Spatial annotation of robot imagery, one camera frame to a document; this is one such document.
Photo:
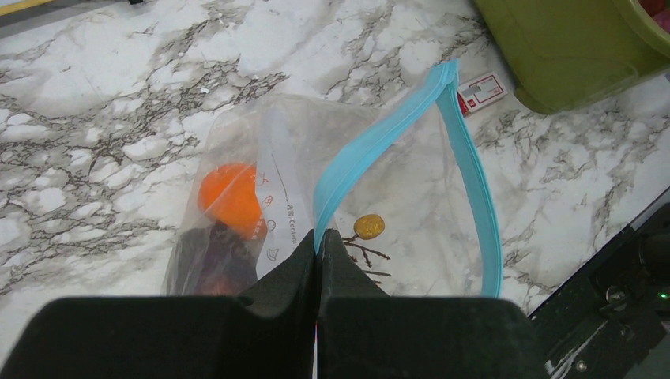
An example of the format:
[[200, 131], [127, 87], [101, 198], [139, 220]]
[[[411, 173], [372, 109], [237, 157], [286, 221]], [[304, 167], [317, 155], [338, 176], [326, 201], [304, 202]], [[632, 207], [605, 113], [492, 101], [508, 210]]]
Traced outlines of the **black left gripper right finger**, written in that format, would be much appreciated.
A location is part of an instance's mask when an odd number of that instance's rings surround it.
[[536, 333], [512, 302], [392, 297], [349, 258], [340, 234], [320, 250], [320, 378], [545, 378]]

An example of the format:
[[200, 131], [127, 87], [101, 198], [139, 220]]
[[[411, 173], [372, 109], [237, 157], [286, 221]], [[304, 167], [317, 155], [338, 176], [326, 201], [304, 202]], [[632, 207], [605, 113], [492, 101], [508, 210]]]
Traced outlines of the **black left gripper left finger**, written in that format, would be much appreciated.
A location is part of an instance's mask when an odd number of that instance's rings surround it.
[[308, 233], [236, 296], [79, 297], [46, 304], [4, 378], [309, 378], [316, 256]]

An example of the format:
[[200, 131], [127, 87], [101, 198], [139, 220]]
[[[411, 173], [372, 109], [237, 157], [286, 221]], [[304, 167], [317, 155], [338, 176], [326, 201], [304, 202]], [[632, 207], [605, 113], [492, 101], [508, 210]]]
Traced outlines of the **orange toy tangerine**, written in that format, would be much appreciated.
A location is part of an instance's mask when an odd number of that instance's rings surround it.
[[210, 171], [198, 190], [198, 207], [246, 240], [265, 237], [267, 228], [256, 193], [256, 167], [227, 163]]

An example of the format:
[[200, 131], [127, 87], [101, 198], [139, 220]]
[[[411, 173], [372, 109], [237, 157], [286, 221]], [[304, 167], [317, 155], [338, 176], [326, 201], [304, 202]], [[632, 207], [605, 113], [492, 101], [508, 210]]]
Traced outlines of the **clear blue zip top bag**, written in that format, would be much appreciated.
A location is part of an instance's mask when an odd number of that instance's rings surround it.
[[198, 207], [202, 179], [247, 163], [256, 167], [267, 228], [262, 239], [241, 237], [258, 281], [306, 234], [319, 255], [327, 231], [348, 237], [357, 218], [376, 213], [386, 230], [366, 245], [391, 256], [372, 257], [392, 275], [379, 287], [386, 294], [498, 297], [499, 225], [458, 86], [459, 63], [450, 60], [386, 109], [271, 95], [224, 112], [209, 132], [179, 237], [217, 222]]

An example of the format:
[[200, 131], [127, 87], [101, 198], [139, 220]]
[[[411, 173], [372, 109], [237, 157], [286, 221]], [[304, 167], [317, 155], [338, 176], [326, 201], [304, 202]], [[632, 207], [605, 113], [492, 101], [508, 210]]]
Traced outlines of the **dark red toy fruit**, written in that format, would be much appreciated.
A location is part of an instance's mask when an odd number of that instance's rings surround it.
[[258, 282], [241, 236], [219, 221], [183, 232], [166, 278], [170, 295], [237, 295]]

